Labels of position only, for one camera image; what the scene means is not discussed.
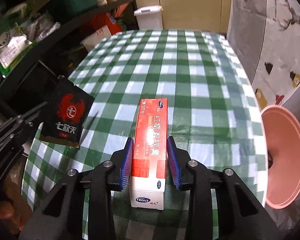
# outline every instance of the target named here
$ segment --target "shelf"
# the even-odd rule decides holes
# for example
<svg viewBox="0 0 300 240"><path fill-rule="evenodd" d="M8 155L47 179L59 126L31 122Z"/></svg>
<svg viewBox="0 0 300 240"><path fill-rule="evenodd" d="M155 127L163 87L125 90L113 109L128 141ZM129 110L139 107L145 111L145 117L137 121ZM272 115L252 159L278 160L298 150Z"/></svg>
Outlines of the shelf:
<svg viewBox="0 0 300 240"><path fill-rule="evenodd" d="M63 24L58 30L51 33L48 37L36 44L20 61L20 63L8 74L0 84L0 97L2 100L9 100L14 91L19 87L22 79L31 69L33 64L40 59L40 56L46 53L54 44L60 41L67 34L89 21L95 15L111 11L124 3L131 3L134 0L118 0L104 6L94 8L84 12L71 21Z"/></svg>

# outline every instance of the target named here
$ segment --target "green checkered tablecloth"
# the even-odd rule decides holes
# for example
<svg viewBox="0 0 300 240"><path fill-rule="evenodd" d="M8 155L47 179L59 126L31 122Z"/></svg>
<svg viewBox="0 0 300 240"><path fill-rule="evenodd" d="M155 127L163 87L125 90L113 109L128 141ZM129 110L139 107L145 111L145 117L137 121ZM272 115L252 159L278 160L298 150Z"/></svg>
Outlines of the green checkered tablecloth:
<svg viewBox="0 0 300 240"><path fill-rule="evenodd" d="M69 79L95 100L80 150L39 141L39 128L22 185L32 208L68 169L91 170L134 137L141 98L167 98L168 135L177 147L208 168L234 169L265 204L268 167L261 115L246 73L223 36L177 30L118 33L102 40ZM184 239L189 192L178 192L169 172L163 211L132 208L128 187L112 195L118 239ZM216 238L214 191L212 196Z"/></svg>

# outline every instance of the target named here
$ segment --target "front logo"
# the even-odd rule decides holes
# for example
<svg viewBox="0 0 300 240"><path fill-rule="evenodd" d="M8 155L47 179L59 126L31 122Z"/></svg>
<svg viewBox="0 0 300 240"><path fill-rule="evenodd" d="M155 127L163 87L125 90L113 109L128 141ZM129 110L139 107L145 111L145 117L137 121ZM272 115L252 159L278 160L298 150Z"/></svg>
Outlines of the front logo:
<svg viewBox="0 0 300 240"><path fill-rule="evenodd" d="M85 105L82 99L79 102L73 102L73 94L66 94L60 101L57 115L66 122L70 120L71 123L78 123L84 113Z"/></svg>
<svg viewBox="0 0 300 240"><path fill-rule="evenodd" d="M161 100L158 102L158 105L160 108L163 108L163 102Z"/></svg>
<svg viewBox="0 0 300 240"><path fill-rule="evenodd" d="M147 203L150 201L150 198L146 198L146 197L137 197L136 198L137 202L141 202L141 203Z"/></svg>
<svg viewBox="0 0 300 240"><path fill-rule="evenodd" d="M67 116L69 118L74 118L76 113L77 113L77 109L75 109L75 106L69 106L67 108Z"/></svg>

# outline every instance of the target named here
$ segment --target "snack packet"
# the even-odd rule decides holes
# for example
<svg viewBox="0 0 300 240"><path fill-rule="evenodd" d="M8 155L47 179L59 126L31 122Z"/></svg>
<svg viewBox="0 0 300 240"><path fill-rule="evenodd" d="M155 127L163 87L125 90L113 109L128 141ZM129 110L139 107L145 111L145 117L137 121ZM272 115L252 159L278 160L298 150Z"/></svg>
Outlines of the snack packet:
<svg viewBox="0 0 300 240"><path fill-rule="evenodd" d="M92 96L63 79L47 107L40 140L79 147L83 124L93 101Z"/></svg>

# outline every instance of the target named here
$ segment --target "red and white box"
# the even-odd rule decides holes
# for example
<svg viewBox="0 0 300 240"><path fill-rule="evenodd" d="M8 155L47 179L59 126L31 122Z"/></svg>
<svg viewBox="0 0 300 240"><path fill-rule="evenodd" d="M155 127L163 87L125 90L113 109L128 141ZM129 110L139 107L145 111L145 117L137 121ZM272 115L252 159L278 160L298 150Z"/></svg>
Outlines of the red and white box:
<svg viewBox="0 0 300 240"><path fill-rule="evenodd" d="M141 99L130 177L132 207L163 210L168 100Z"/></svg>

